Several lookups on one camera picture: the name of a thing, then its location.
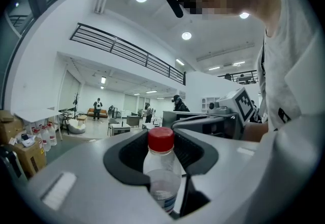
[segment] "red bottle cap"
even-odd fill
[[[174,147],[174,132],[168,127],[155,127],[148,133],[148,145],[154,152],[167,152]]]

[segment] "water bottle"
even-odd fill
[[[151,196],[170,214],[181,185],[181,165],[174,153],[174,132],[168,127],[151,129],[148,146],[143,173],[150,177]]]

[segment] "plastic jug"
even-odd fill
[[[51,140],[50,140],[50,134],[46,129],[46,126],[42,126],[41,135],[42,135],[44,150],[48,152],[51,149]]]
[[[51,146],[57,145],[57,140],[56,140],[56,135],[55,135],[55,129],[53,127],[53,123],[48,123],[47,124],[47,129],[50,134],[50,140],[51,140]]]
[[[44,147],[44,144],[43,144],[41,131],[38,130],[38,129],[35,129],[35,128],[34,128],[32,132],[33,132],[33,135],[34,135],[34,136],[36,136],[37,138],[40,138],[40,139],[41,139],[41,142],[40,142],[40,143],[41,143],[41,146],[42,146],[42,147],[40,147],[40,148],[43,148],[44,151],[45,151],[45,147]]]

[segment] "brown sofa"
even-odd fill
[[[93,116],[93,110],[94,110],[93,108],[88,109],[87,115],[88,116]],[[100,117],[107,118],[108,117],[107,111],[104,110],[104,109],[101,109],[101,111],[100,111]]]

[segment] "white bean bag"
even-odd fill
[[[69,131],[73,134],[82,134],[86,132],[86,125],[78,125],[78,120],[70,119],[68,124]]]

